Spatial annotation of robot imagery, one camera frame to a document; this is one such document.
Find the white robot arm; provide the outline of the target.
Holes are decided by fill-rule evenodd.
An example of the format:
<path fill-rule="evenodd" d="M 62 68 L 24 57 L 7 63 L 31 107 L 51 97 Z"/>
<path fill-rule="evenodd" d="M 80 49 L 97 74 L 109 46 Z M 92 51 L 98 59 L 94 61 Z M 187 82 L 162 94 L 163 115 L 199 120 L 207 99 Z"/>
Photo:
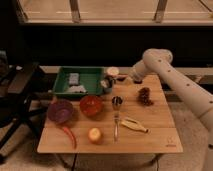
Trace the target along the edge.
<path fill-rule="evenodd" d="M 155 72 L 178 95 L 209 131 L 202 171 L 213 171 L 213 94 L 171 66 L 173 55 L 167 49 L 147 49 L 130 70 L 133 81 L 142 81 Z"/>

